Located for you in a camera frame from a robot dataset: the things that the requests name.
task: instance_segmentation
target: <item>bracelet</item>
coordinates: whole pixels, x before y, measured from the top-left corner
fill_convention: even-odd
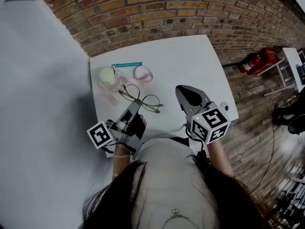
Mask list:
[[[131,154],[128,154],[128,155],[116,155],[116,154],[113,154],[113,157],[115,158],[128,158],[130,157]]]

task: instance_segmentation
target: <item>eyeglasses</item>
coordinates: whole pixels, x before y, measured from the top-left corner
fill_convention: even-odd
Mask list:
[[[139,92],[138,92],[137,97],[132,96],[127,91],[127,87],[130,87],[130,86],[134,86],[138,89]],[[136,86],[134,84],[130,84],[127,86],[125,86],[123,84],[123,91],[119,90],[119,94],[121,94],[123,98],[125,98],[131,102],[138,99],[142,103],[143,108],[150,112],[154,112],[154,113],[158,114],[158,113],[160,113],[159,107],[163,107],[163,104],[160,104],[160,99],[156,95],[153,95],[153,94],[146,95],[142,100],[140,100],[139,99],[140,89],[138,88],[138,86]]]

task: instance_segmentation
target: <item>long dark hair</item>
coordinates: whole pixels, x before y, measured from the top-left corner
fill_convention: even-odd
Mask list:
[[[250,191],[236,179],[213,168],[205,157],[193,156],[208,188],[217,201],[220,229],[269,229],[265,209],[254,203]],[[142,167],[132,196],[135,171]],[[133,162],[106,188],[89,198],[83,207],[83,229],[132,229],[132,210],[145,173],[145,163]]]

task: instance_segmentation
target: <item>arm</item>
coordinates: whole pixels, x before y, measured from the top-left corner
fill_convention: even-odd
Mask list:
[[[216,140],[208,144],[207,147],[210,155],[211,165],[224,174],[233,177],[234,174],[231,164],[224,152],[224,148],[220,140]]]
[[[143,119],[143,115],[140,115],[140,118],[142,119],[142,122],[146,126],[147,123]],[[124,148],[123,144],[117,144],[115,146],[114,154],[116,156],[121,156],[121,158],[114,157],[112,180],[114,180],[130,164],[130,152]]]

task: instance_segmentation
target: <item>red object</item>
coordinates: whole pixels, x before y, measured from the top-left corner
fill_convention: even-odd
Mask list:
[[[262,63],[259,65],[259,67],[253,67],[252,69],[250,69],[247,72],[248,75],[257,74],[260,71],[263,71],[264,69],[278,62],[277,54],[273,49],[263,48],[261,51],[258,52],[258,54],[262,57]]]
[[[257,53],[250,53],[245,60],[242,61],[242,65],[239,66],[241,73],[249,72],[260,67],[262,64],[261,56]]]

